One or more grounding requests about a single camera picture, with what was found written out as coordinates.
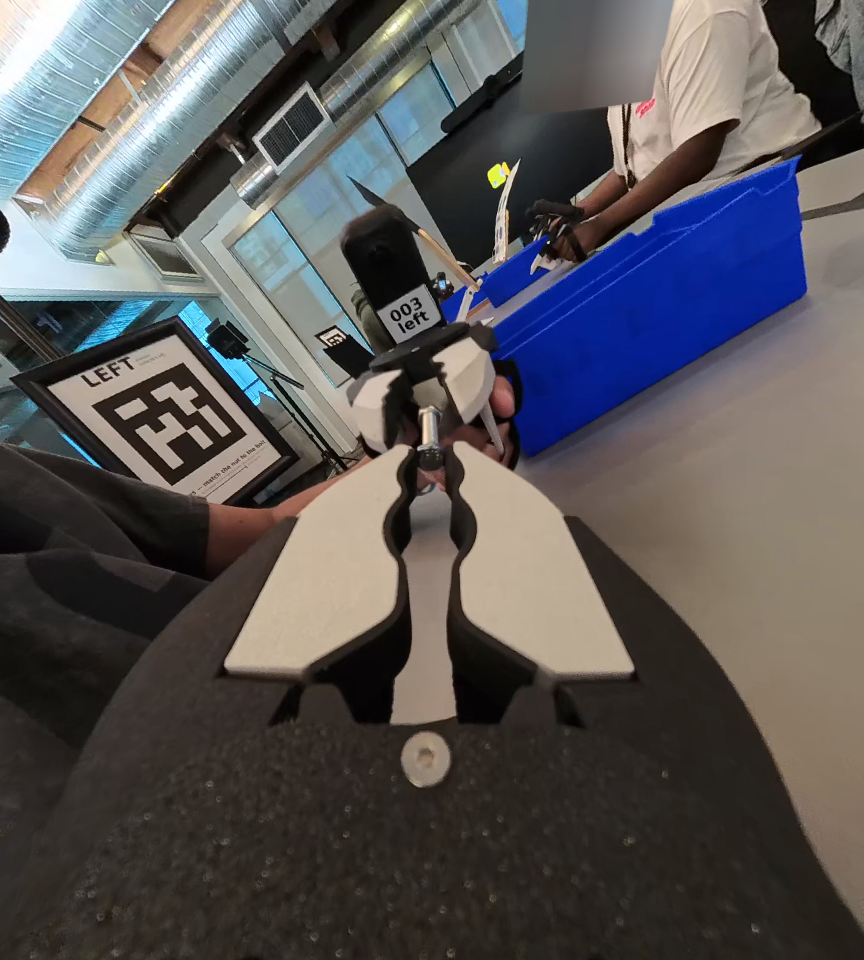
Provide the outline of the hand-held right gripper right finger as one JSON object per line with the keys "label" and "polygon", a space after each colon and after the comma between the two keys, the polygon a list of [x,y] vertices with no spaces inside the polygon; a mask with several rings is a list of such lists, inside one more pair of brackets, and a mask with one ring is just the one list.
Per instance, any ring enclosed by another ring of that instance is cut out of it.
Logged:
{"label": "hand-held right gripper right finger", "polygon": [[447,646],[458,718],[497,724],[517,698],[636,678],[578,534],[539,490],[467,442],[447,451],[456,547]]}

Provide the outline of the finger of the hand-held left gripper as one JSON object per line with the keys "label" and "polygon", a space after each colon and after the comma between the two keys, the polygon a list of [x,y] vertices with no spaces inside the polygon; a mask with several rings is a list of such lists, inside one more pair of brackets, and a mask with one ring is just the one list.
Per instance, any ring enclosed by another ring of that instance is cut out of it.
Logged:
{"label": "finger of the hand-held left gripper", "polygon": [[405,371],[369,370],[347,391],[357,433],[367,454],[378,457],[391,450],[402,438],[403,410],[412,396]]}
{"label": "finger of the hand-held left gripper", "polygon": [[496,382],[491,354],[474,338],[462,338],[434,352],[431,373],[420,379],[420,408],[470,426],[489,406]]}

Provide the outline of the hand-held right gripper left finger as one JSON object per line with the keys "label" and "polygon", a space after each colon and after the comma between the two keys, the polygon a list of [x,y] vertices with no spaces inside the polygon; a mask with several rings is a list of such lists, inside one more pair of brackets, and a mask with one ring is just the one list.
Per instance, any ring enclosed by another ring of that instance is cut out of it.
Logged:
{"label": "hand-held right gripper left finger", "polygon": [[388,724],[412,648],[403,553],[412,449],[397,445],[304,508],[222,664],[233,678],[335,687],[355,721]]}

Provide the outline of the thin long steel bolt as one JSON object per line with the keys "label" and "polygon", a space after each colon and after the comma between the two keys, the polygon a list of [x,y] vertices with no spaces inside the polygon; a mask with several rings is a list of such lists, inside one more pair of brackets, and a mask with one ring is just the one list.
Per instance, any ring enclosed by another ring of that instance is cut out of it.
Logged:
{"label": "thin long steel bolt", "polygon": [[417,412],[418,445],[415,449],[418,468],[426,474],[437,474],[445,463],[445,447],[441,438],[442,411],[426,405]]}

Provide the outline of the blue plastic bin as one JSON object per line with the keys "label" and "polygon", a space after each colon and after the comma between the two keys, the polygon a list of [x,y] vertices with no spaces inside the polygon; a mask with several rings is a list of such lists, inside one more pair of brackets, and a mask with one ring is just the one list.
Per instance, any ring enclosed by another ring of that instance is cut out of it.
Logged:
{"label": "blue plastic bin", "polygon": [[808,292],[797,168],[774,164],[654,213],[495,320],[533,457]]}
{"label": "blue plastic bin", "polygon": [[531,249],[522,249],[482,280],[479,294],[493,306],[502,306],[528,286],[551,272],[548,266],[536,265],[542,257]]}

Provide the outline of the person's left forearm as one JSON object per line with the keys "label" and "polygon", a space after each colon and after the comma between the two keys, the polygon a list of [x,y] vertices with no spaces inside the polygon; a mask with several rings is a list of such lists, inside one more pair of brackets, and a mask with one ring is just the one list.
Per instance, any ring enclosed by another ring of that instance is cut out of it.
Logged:
{"label": "person's left forearm", "polygon": [[210,504],[204,573],[213,580],[248,553],[269,532],[296,519],[315,499],[372,462],[368,455],[348,471],[310,486],[270,508],[247,509]]}

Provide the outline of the person's left hand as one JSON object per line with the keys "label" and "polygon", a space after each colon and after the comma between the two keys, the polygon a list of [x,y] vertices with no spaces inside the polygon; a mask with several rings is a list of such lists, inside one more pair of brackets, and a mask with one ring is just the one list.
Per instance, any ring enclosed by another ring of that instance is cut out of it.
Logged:
{"label": "person's left hand", "polygon": [[519,457],[517,442],[513,439],[516,402],[512,383],[497,376],[487,407],[469,424],[459,427],[454,440],[466,442],[492,461],[513,469]]}

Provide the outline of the document stand with black board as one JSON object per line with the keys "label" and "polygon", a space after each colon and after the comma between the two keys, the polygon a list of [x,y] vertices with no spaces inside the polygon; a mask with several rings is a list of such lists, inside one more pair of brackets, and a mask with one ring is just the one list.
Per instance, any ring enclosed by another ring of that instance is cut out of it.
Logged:
{"label": "document stand with black board", "polygon": [[462,282],[464,293],[462,294],[460,308],[455,319],[458,321],[472,320],[476,323],[486,323],[487,321],[481,316],[481,313],[485,306],[491,304],[491,301],[487,294],[482,293],[482,289],[489,273],[484,271],[479,275],[475,275],[471,267],[465,266],[463,262],[459,261],[443,244],[439,243],[434,236],[404,213],[403,210],[389,203],[385,198],[380,197],[352,176],[348,175],[346,178],[352,183],[362,198],[373,208],[392,207],[395,209],[400,215],[400,219],[403,220],[412,233],[429,248],[432,255],[448,267]]}

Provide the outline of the small marker sign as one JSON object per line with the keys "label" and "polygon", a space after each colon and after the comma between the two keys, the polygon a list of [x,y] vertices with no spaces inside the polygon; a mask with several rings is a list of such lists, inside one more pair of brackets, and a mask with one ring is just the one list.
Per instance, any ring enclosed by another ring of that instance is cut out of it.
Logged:
{"label": "small marker sign", "polygon": [[341,327],[332,325],[315,337],[325,356],[350,378],[357,378],[369,369],[374,354]]}

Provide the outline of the black display screen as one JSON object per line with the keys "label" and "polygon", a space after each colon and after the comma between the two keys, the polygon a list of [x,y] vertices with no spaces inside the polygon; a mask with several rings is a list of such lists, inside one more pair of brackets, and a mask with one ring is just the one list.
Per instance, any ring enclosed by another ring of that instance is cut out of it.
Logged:
{"label": "black display screen", "polygon": [[510,193],[510,239],[529,232],[537,200],[569,204],[612,168],[605,107],[536,113],[522,106],[522,80],[406,169],[453,256],[490,261],[501,190],[487,172],[521,160]]}

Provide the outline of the white sheet with yellow mark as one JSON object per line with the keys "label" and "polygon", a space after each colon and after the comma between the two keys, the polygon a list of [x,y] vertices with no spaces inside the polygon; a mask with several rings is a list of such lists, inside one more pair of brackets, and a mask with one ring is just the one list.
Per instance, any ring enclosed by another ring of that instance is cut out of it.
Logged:
{"label": "white sheet with yellow mark", "polygon": [[508,259],[508,248],[511,239],[511,216],[509,203],[515,179],[522,161],[517,160],[512,166],[505,161],[493,165],[486,172],[486,177],[493,190],[501,190],[494,221],[494,242],[491,255],[493,267],[499,267]]}

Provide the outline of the white air vent grille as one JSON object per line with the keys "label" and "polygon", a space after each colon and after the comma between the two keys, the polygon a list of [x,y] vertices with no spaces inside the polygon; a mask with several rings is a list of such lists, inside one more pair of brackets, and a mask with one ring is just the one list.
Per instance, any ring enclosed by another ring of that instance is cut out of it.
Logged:
{"label": "white air vent grille", "polygon": [[335,131],[335,122],[309,82],[304,82],[252,137],[260,159],[281,175],[312,145]]}

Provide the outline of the black video bar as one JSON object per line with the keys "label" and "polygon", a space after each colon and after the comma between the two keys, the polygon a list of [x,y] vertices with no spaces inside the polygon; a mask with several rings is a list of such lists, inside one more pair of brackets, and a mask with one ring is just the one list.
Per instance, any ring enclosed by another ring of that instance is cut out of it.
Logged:
{"label": "black video bar", "polygon": [[440,122],[441,132],[449,136],[471,121],[474,116],[489,109],[500,96],[522,78],[524,53],[520,53],[504,67],[486,76],[482,85]]}

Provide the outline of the framed marker sign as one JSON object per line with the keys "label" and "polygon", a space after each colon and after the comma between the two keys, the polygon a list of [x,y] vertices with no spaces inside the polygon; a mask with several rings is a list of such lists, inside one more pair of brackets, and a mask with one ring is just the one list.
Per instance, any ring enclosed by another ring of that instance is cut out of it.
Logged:
{"label": "framed marker sign", "polygon": [[172,493],[247,505],[300,462],[178,316],[10,381],[99,467]]}

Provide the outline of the large silver air duct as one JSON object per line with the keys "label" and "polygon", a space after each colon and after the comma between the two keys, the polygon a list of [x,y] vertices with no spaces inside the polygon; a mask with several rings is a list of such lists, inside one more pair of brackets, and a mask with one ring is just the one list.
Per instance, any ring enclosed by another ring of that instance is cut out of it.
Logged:
{"label": "large silver air duct", "polygon": [[0,203],[18,192],[171,6],[0,1]]}

